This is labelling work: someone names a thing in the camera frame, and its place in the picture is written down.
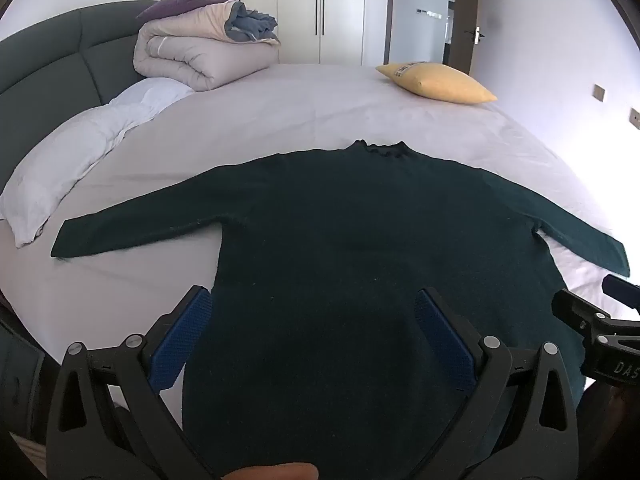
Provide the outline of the person's left hand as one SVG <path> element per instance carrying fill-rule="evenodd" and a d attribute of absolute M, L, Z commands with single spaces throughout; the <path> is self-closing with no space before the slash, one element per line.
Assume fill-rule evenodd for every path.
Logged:
<path fill-rule="evenodd" d="M 308 463 L 254 466 L 229 472 L 222 480 L 318 480 L 318 469 Z"/>

